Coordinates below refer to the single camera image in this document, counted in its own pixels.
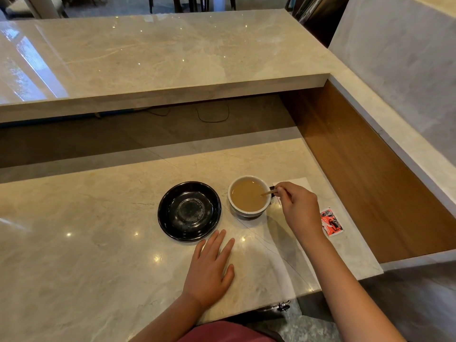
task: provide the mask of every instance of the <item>brown liquid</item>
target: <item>brown liquid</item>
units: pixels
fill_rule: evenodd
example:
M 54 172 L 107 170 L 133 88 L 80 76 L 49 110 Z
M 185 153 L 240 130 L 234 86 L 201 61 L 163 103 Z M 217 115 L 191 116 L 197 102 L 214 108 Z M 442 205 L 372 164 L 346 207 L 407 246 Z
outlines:
M 253 178 L 240 179 L 231 187 L 231 201 L 240 210 L 254 212 L 265 206 L 268 200 L 262 184 Z

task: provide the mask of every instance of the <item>cup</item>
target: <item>cup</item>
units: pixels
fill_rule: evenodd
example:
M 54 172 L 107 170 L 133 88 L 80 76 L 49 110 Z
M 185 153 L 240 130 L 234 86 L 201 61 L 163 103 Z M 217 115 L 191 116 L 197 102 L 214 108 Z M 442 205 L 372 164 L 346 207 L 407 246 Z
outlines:
M 255 181 L 257 181 L 258 183 L 260 183 L 263 188 L 265 189 L 265 192 L 269 191 L 269 186 L 263 181 L 261 180 L 259 177 L 256 177 L 256 176 L 253 176 L 253 175 L 244 175 L 244 176 L 240 176 L 238 177 L 236 180 L 234 180 L 230 185 L 229 185 L 229 188 L 228 188 L 228 200 L 229 200 L 229 203 L 231 205 L 231 207 L 233 208 L 233 210 L 240 216 L 243 216 L 243 217 L 247 217 L 247 218 L 253 218 L 253 217 L 257 217 L 259 215 L 261 215 L 263 213 L 264 210 L 267 209 L 267 207 L 269 206 L 269 204 L 271 203 L 271 195 L 268 194 L 266 197 L 266 203 L 265 205 L 259 209 L 258 211 L 244 211 L 244 210 L 241 210 L 239 209 L 234 203 L 233 201 L 231 200 L 231 190 L 233 188 L 233 185 L 236 184 L 239 180 L 242 180 L 242 179 L 245 179 L 245 178 L 250 178 L 250 179 L 254 179 Z

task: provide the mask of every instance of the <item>cable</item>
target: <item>cable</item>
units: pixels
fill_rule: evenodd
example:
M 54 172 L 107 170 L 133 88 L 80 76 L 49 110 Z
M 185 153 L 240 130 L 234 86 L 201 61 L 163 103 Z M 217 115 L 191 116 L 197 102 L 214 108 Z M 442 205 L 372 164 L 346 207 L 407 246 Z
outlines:
M 228 105 L 228 103 L 227 103 L 227 108 L 228 108 L 228 115 L 227 115 L 227 117 L 224 118 L 223 120 L 218 120 L 218 121 L 207 121 L 207 120 L 203 120 L 203 119 L 199 116 L 198 108 L 195 107 L 195 106 L 193 106 L 193 108 L 195 108 L 195 110 L 197 111 L 198 119 L 200 119 L 200 121 L 206 122 L 206 123 L 208 123 L 208 124 L 216 124 L 216 123 L 219 123 L 219 122 L 226 121 L 226 120 L 228 120 L 229 115 L 230 115 L 230 110 L 229 110 L 229 105 Z M 148 113 L 150 113 L 150 114 L 152 114 L 152 115 L 156 115 L 156 116 L 168 116 L 168 114 L 171 112 L 171 108 L 169 108 L 169 109 L 168 109 L 168 112 L 167 112 L 166 114 L 164 114 L 164 115 L 153 113 L 153 112 L 151 112 L 151 111 L 149 111 L 149 110 L 147 110 L 147 109 L 144 110 L 144 111 L 146 111 L 146 112 L 148 112 Z

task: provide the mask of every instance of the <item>white cushion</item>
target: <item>white cushion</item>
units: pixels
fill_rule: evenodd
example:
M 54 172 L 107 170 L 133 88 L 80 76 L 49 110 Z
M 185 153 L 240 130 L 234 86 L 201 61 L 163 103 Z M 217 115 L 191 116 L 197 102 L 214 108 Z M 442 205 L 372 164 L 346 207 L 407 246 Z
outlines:
M 63 8 L 62 0 L 51 0 L 57 11 Z M 24 0 L 16 0 L 6 8 L 6 14 L 12 15 L 32 15 L 30 8 L 27 6 Z

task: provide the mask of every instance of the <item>black saucer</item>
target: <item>black saucer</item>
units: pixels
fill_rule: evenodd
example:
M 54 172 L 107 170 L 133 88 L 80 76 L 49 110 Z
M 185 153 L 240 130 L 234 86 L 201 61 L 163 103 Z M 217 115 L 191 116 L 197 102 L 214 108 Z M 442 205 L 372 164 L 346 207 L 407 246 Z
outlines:
M 158 206 L 158 223 L 173 239 L 196 241 L 219 223 L 222 205 L 219 195 L 207 184 L 183 182 L 170 189 Z

